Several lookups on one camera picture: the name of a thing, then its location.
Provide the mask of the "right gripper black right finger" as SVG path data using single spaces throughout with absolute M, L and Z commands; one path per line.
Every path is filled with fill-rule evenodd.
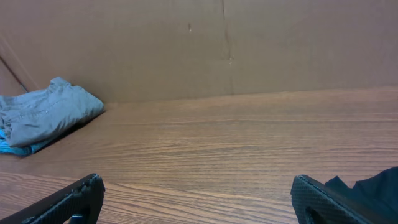
M 382 216 L 307 176 L 294 177 L 290 191 L 292 206 L 300 224 L 391 224 Z

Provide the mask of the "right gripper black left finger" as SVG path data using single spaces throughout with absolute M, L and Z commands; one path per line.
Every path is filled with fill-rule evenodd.
M 103 206 L 101 176 L 90 174 L 31 206 L 1 220 L 1 224 L 96 224 Z

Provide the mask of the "grey shorts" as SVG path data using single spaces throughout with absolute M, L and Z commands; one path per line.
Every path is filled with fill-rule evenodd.
M 104 113 L 104 103 L 80 86 L 57 77 L 43 90 L 1 96 L 1 130 L 11 147 L 56 138 Z

